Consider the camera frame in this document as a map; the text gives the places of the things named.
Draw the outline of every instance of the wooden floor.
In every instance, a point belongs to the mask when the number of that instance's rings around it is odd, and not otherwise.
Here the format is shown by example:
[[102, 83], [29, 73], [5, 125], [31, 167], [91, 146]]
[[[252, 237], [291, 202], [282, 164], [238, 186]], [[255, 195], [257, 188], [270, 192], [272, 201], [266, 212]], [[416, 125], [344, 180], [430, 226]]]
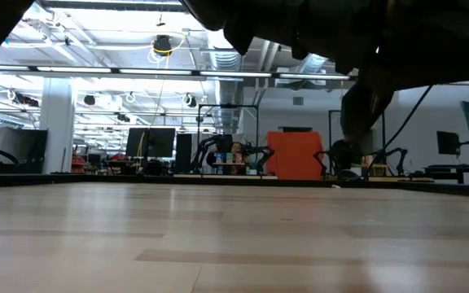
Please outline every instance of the wooden floor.
[[240, 186], [1, 188], [1, 292], [469, 292], [469, 198]]

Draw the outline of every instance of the exposed ceiling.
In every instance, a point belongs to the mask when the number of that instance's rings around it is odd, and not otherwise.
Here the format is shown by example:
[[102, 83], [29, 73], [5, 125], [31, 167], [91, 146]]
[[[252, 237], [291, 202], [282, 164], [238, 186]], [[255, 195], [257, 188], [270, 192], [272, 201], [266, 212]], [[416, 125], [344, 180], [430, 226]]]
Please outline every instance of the exposed ceiling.
[[[178, 48], [169, 57], [161, 57], [153, 52], [152, 43], [159, 35], [169, 36], [172, 47]], [[49, 0], [34, 4], [2, 43], [0, 64], [221, 69], [219, 67], [222, 63], [218, 63], [219, 60], [233, 54], [229, 48], [225, 50], [224, 44], [226, 41], [221, 33], [206, 32], [198, 21], [184, 11], [178, 1]], [[309, 69], [309, 66], [305, 66], [308, 64], [291, 57], [289, 48], [261, 39], [255, 39], [247, 55], [240, 60], [239, 65], [228, 70], [276, 71], [278, 68], [291, 68], [293, 71], [319, 72], [321, 69], [321, 65]], [[320, 64], [326, 72], [333, 72], [331, 63], [322, 60]], [[119, 121], [116, 115], [97, 115], [89, 112], [120, 110], [135, 113], [130, 115], [133, 118], [130, 125], [150, 125], [152, 122], [153, 125], [176, 125], [175, 127], [186, 125], [189, 130], [193, 130], [197, 109], [184, 105], [182, 98], [189, 94], [195, 97], [198, 103], [241, 103], [243, 98], [237, 98], [237, 92], [243, 97], [243, 86], [247, 87], [249, 82], [253, 88], [254, 81], [245, 81], [237, 86], [236, 83], [240, 81], [74, 77], [72, 83], [79, 90], [77, 112], [85, 113], [77, 114], [76, 129], [90, 129], [90, 125], [96, 129], [94, 125], [99, 124], [116, 125], [114, 127], [119, 129], [118, 125], [125, 123]], [[37, 107], [16, 103], [12, 97], [17, 92], [35, 98], [40, 103], [42, 85], [43, 77], [0, 75], [0, 109], [37, 110]], [[282, 96], [294, 96], [294, 93], [286, 88], [273, 89], [262, 97], [273, 96], [278, 92]], [[95, 106], [87, 106], [84, 103], [87, 94], [102, 100], [113, 97], [114, 101], [121, 103], [97, 103]], [[287, 109], [290, 106], [288, 100], [287, 103], [280, 103], [278, 99], [270, 102], [265, 98], [262, 107]], [[180, 113], [181, 116], [154, 118], [155, 111], [158, 111], [156, 114]], [[204, 124], [212, 131], [215, 128], [232, 130], [237, 125], [238, 112], [214, 110], [210, 111], [210, 114], [213, 117], [206, 118]], [[11, 125], [16, 122], [24, 127], [37, 127], [38, 117], [38, 113], [0, 112], [0, 124]], [[98, 134], [91, 135], [92, 139], [99, 139]], [[89, 137], [89, 134], [76, 131], [76, 138], [85, 137]]]

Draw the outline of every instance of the white column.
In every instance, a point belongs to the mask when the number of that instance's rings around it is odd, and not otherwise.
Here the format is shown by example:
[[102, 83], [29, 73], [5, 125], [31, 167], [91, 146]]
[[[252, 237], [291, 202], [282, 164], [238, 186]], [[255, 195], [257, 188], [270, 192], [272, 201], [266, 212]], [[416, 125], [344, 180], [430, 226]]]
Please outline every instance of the white column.
[[72, 169], [73, 122], [77, 91], [70, 80], [45, 78], [42, 90], [40, 128], [48, 130], [43, 173]]

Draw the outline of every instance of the monitor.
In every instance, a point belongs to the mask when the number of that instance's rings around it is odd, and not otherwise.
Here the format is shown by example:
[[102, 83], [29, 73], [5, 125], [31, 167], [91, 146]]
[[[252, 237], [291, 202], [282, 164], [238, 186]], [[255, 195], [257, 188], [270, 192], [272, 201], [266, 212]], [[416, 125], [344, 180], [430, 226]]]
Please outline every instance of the monitor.
[[175, 129], [130, 129], [127, 156], [173, 157]]
[[176, 132], [175, 129], [150, 129], [147, 133], [147, 155], [155, 158], [173, 157]]
[[279, 130], [282, 130], [284, 133], [296, 133], [296, 132], [312, 132], [312, 127], [290, 127], [290, 126], [280, 126]]
[[141, 143], [142, 135], [149, 129], [130, 129], [128, 134], [128, 143], [126, 144], [126, 156], [142, 156], [146, 146]]
[[461, 142], [457, 133], [437, 131], [437, 146], [441, 155], [461, 155]]
[[100, 154], [88, 154], [88, 163], [92, 166], [99, 166], [101, 164]]

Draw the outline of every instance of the metal frame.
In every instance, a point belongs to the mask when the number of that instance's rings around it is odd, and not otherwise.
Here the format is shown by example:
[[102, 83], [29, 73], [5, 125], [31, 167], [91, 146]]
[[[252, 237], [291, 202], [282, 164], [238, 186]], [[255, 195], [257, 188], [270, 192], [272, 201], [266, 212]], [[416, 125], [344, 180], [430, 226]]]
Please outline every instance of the metal frame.
[[[295, 74], [279, 72], [236, 72], [211, 70], [186, 70], [164, 68], [96, 68], [69, 66], [37, 66], [37, 65], [4, 65], [0, 64], [0, 74], [40, 76], [40, 77], [102, 77], [130, 79], [191, 79], [207, 80], [209, 77], [220, 78], [282, 78], [307, 81], [355, 81], [356, 76], [340, 74]], [[448, 85], [469, 85], [469, 81], [456, 82]]]
[[[329, 149], [332, 147], [332, 114], [333, 113], [341, 113], [341, 110], [329, 110]], [[382, 143], [383, 143], [383, 148], [385, 147], [385, 145], [387, 144], [387, 126], [386, 126], [386, 123], [385, 123], [385, 115], [383, 113], [383, 115], [381, 116], [381, 130], [382, 130]], [[332, 174], [332, 159], [329, 157], [329, 165], [330, 165], [330, 169], [329, 169], [329, 172], [330, 174]]]
[[234, 109], [234, 108], [253, 108], [256, 110], [256, 147], [258, 147], [258, 143], [259, 143], [259, 140], [260, 140], [260, 110], [259, 110], [259, 107], [257, 105], [231, 105], [231, 104], [220, 104], [220, 105], [216, 105], [216, 104], [200, 104], [199, 105], [199, 115], [197, 116], [197, 135], [196, 135], [196, 142], [197, 142], [197, 146], [200, 145], [200, 117], [202, 117], [200, 115], [200, 110], [202, 109], [202, 107], [210, 107], [210, 108], [213, 108], [213, 107], [219, 107], [220, 109]]

